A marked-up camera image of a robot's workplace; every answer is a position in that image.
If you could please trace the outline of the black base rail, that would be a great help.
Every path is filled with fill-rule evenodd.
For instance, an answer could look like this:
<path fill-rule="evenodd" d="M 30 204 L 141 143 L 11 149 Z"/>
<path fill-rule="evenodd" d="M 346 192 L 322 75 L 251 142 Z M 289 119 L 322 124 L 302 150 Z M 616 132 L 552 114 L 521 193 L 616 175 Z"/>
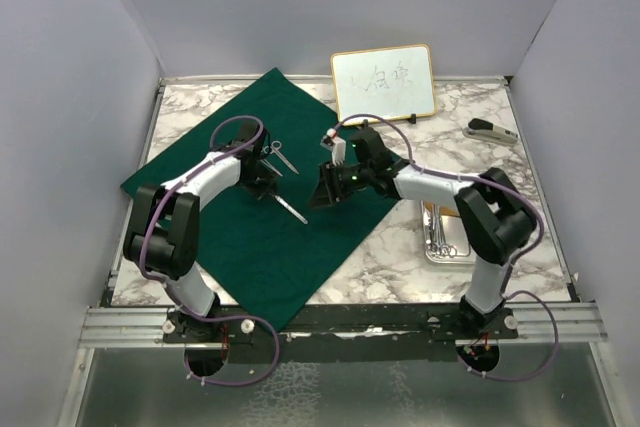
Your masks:
<path fill-rule="evenodd" d="M 514 313 L 504 308 L 478 327 L 457 303 L 310 305 L 272 335 L 239 307 L 221 307 L 212 322 L 166 315 L 162 342 L 207 360 L 236 364 L 391 360 L 453 361 L 456 346 L 517 338 Z"/>

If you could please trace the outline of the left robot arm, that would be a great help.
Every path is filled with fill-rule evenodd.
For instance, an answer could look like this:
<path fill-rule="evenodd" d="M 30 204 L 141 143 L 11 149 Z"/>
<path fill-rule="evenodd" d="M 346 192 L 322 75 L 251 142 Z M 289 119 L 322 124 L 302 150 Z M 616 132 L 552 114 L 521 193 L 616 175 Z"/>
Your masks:
<path fill-rule="evenodd" d="M 183 314 L 186 329 L 206 342 L 220 332 L 219 296 L 195 266 L 199 248 L 200 212 L 219 194 L 232 187 L 254 198 L 273 194 L 276 174 L 264 163 L 268 131 L 251 115 L 239 121 L 236 137 L 223 145 L 212 144 L 203 160 L 162 185 L 142 185 L 134 196 L 123 256 L 141 275 L 156 281 Z"/>

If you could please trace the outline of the green surgical cloth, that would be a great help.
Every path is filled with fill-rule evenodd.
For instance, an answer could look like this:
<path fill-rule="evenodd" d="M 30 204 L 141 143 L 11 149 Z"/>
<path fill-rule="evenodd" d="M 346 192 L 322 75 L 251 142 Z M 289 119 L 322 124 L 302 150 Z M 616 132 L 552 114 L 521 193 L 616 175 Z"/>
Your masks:
<path fill-rule="evenodd" d="M 187 130 L 123 183 L 134 195 L 177 177 L 201 161 L 211 140 L 225 142 L 241 115 L 261 119 L 282 143 L 294 170 L 277 183 L 293 206 L 232 187 L 201 212 L 198 265 L 249 313 L 282 328 L 311 299 L 326 303 L 391 302 L 392 287 L 419 256 L 418 206 L 372 190 L 330 208 L 313 209 L 319 144 L 336 121 L 325 104 L 272 69 Z"/>

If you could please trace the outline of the orange strip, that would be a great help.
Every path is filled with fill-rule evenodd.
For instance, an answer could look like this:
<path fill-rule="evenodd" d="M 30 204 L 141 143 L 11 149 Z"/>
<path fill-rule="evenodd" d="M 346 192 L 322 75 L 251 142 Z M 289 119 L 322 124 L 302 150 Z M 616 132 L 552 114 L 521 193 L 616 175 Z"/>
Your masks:
<path fill-rule="evenodd" d="M 437 204 L 433 204 L 430 202 L 425 202 L 424 203 L 424 208 L 432 213 L 434 212 L 438 212 L 441 216 L 450 216 L 450 217 L 458 217 L 459 213 L 454 210 L 454 209 L 450 209 L 448 207 L 443 207 Z"/>

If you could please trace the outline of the steel scalpel handle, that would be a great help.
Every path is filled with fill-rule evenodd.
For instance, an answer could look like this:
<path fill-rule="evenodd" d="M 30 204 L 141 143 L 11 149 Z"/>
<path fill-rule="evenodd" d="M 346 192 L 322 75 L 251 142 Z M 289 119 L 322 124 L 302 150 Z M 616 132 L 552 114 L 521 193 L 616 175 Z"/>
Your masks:
<path fill-rule="evenodd" d="M 305 225 L 308 225 L 308 220 L 300 212 L 298 212 L 294 207 L 292 207 L 284 198 L 282 198 L 280 195 L 275 193 L 271 193 L 271 197 L 277 203 L 279 203 L 282 207 L 284 207 L 285 210 L 287 210 L 291 215 L 293 215 L 298 221 L 300 221 Z"/>

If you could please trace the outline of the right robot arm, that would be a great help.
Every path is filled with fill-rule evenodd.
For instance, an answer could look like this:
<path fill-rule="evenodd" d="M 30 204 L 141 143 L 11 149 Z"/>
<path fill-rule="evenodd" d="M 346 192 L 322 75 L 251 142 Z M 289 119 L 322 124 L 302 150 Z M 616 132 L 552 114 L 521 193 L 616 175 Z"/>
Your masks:
<path fill-rule="evenodd" d="M 421 168 L 411 158 L 396 158 L 370 127 L 349 140 L 329 129 L 321 145 L 331 159 L 319 165 L 311 207 L 333 206 L 370 188 L 385 198 L 429 203 L 458 215 L 475 252 L 471 283 L 459 304 L 459 325 L 472 338 L 491 331 L 516 259 L 544 235 L 539 212 L 507 174 L 498 168 L 475 175 Z"/>

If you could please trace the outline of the steel hemostat clamp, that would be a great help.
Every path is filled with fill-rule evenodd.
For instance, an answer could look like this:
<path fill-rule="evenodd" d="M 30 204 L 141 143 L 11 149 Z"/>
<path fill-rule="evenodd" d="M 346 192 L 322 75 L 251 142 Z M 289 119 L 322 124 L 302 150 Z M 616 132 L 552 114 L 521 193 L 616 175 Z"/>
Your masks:
<path fill-rule="evenodd" d="M 428 214 L 428 239 L 427 251 L 438 258 L 453 258 L 457 254 L 457 249 L 446 241 L 444 232 L 444 216 L 438 212 L 430 212 Z"/>

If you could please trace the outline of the white board with frame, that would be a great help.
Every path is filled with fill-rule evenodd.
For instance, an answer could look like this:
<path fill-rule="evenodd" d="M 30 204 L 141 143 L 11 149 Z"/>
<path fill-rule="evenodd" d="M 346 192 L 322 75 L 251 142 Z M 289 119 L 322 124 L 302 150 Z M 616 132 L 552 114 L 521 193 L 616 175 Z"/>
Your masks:
<path fill-rule="evenodd" d="M 437 112 L 431 52 L 425 44 L 339 52 L 330 67 L 338 120 L 356 114 L 386 120 L 429 117 Z"/>

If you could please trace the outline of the black grey stapler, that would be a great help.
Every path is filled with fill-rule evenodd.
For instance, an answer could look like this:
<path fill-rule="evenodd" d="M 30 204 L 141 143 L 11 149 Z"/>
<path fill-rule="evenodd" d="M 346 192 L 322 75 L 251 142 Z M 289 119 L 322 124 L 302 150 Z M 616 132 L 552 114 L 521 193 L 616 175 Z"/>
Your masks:
<path fill-rule="evenodd" d="M 463 129 L 463 135 L 467 138 L 501 145 L 515 145 L 519 142 L 519 135 L 516 132 L 480 118 L 472 118 Z"/>

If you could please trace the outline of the stainless steel tray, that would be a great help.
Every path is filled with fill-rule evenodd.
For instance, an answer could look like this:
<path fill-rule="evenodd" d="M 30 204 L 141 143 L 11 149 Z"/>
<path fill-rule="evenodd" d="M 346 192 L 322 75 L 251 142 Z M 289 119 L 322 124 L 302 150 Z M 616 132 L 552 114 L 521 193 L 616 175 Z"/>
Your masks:
<path fill-rule="evenodd" d="M 470 246 L 459 215 L 448 208 L 421 203 L 424 250 L 434 265 L 472 266 L 475 252 Z"/>

